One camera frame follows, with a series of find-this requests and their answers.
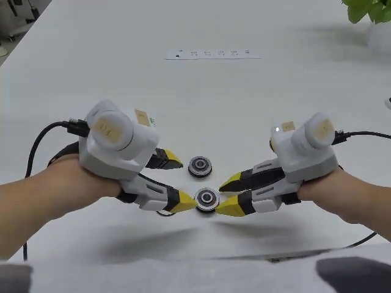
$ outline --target metal bearing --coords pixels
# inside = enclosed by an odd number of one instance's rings
[[[194,200],[197,203],[196,209],[207,214],[214,212],[220,203],[219,194],[207,187],[198,190],[194,195]]]
[[[212,163],[207,157],[194,157],[189,162],[189,173],[196,178],[205,178],[212,172]]]

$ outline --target human hand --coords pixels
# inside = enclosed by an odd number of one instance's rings
[[[37,174],[44,186],[54,190],[51,198],[53,218],[82,209],[102,197],[116,197],[121,187],[118,181],[102,178],[82,168],[77,154],[69,154],[54,161]]]
[[[338,168],[323,178],[303,184],[298,196],[301,200],[313,201],[348,223],[362,223],[374,187]]]

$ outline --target green plant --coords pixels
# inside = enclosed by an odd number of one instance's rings
[[[391,0],[342,0],[342,3],[348,6],[351,23],[358,23],[366,14],[375,24],[391,21]]]

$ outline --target black band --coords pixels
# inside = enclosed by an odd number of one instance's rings
[[[245,215],[253,214],[256,211],[252,206],[251,190],[247,190],[238,196],[238,204]]]
[[[267,169],[253,174],[252,169],[243,171],[240,174],[240,181],[244,189],[259,189],[272,185],[281,179],[284,179],[285,173],[281,167]]]
[[[167,188],[167,206],[164,210],[169,212],[180,202],[179,191],[174,188]]]
[[[68,154],[79,154],[79,142],[71,143],[65,148],[60,150],[52,159],[49,161],[48,167],[53,164],[60,157],[66,156]]]
[[[301,203],[301,200],[299,199],[297,192],[292,192],[290,194],[283,194],[281,195],[281,200],[286,205]]]

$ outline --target black cable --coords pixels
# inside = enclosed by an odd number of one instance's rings
[[[346,246],[345,248],[353,248],[353,247],[359,246],[359,245],[365,243],[366,241],[368,241],[368,240],[374,238],[376,235],[377,235],[377,233],[376,233],[376,232],[373,232],[372,234],[368,235],[366,238],[363,238],[363,239],[361,239],[360,241],[357,241],[356,243],[353,243],[353,244],[351,244],[351,245],[348,245],[348,246]]]
[[[58,126],[68,127],[68,122],[67,121],[62,121],[62,122],[51,123],[50,125],[45,127],[41,131],[41,133],[37,136],[37,138],[35,139],[35,142],[33,143],[32,148],[30,150],[30,155],[29,155],[29,160],[27,162],[27,170],[26,170],[25,178],[28,178],[28,177],[31,176],[32,163],[34,161],[34,156],[35,156],[35,153],[37,152],[37,148],[38,148],[40,142],[42,141],[43,137],[50,130],[52,130],[53,128],[58,127]],[[23,261],[27,261],[27,257],[28,257],[28,255],[27,255],[27,242],[26,242],[25,244],[23,244]]]
[[[391,139],[391,136],[388,134],[374,132],[374,131],[354,131],[354,132],[347,132],[346,134],[349,134],[348,137],[351,137],[351,136],[377,136],[377,137],[383,137],[385,139]]]

